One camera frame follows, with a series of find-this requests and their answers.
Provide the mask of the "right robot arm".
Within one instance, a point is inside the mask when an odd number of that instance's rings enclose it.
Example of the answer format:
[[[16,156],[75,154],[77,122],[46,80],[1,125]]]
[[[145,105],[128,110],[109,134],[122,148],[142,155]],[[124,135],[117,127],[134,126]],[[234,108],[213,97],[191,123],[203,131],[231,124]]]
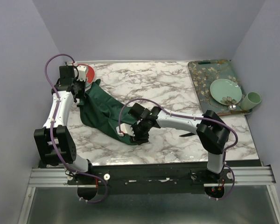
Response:
[[[189,114],[165,112],[159,106],[152,110],[136,103],[128,112],[137,120],[131,126],[131,142],[142,144],[148,142],[148,132],[152,128],[173,128],[188,132],[189,136],[197,135],[203,148],[208,152],[206,179],[215,183],[222,178],[224,166],[224,147],[230,130],[213,111],[190,119]]]

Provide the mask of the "dark green cloth napkin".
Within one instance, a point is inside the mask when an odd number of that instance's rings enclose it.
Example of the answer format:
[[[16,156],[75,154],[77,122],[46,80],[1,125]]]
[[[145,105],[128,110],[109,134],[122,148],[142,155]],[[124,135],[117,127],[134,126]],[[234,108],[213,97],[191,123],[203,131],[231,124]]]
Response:
[[[82,123],[122,143],[136,145],[131,142],[130,136],[118,136],[116,127],[119,113],[124,105],[105,92],[99,86],[100,82],[100,79],[92,82],[91,88],[85,92],[84,98],[77,105]]]

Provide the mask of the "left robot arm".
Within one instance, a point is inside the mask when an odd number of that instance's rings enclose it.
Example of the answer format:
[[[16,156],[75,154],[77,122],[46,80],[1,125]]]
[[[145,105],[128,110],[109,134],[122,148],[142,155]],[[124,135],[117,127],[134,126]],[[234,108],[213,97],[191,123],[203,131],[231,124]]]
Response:
[[[67,128],[70,109],[79,99],[85,97],[88,67],[60,66],[60,78],[52,88],[52,106],[42,128],[34,131],[35,143],[45,165],[67,164],[69,170],[79,171],[78,179],[83,184],[94,180],[89,170],[90,162],[77,154],[76,145]]]

